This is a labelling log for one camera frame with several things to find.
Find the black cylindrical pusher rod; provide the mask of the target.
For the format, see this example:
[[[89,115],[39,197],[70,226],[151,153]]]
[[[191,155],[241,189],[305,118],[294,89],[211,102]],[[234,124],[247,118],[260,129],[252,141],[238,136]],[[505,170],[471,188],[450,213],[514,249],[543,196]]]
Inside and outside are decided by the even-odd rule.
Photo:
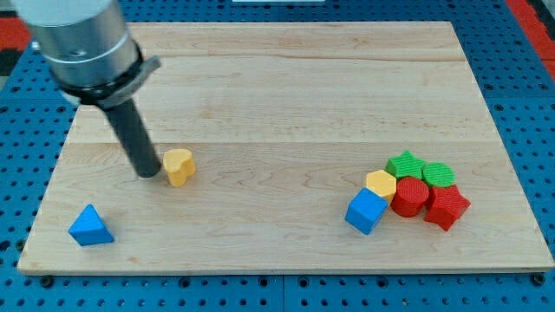
[[[135,173],[141,178],[155,176],[161,168],[160,160],[134,101],[129,99],[103,113]]]

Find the grey end effector flange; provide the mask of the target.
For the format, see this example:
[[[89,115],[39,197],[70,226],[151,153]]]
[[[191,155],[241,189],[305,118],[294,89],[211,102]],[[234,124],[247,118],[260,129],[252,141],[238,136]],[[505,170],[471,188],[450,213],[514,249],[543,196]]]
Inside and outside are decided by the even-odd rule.
[[[138,58],[123,74],[95,86],[77,86],[60,81],[62,96],[74,105],[92,105],[100,109],[110,109],[131,100],[149,75],[161,67],[157,55],[145,59],[139,46],[135,50]]]

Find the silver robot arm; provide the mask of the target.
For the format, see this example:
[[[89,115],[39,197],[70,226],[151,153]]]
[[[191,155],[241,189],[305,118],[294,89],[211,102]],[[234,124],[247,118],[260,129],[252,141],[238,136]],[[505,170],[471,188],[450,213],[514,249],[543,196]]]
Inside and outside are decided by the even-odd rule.
[[[145,58],[116,0],[13,0],[62,96],[98,107],[108,119],[136,174],[161,169],[133,96],[160,68]]]

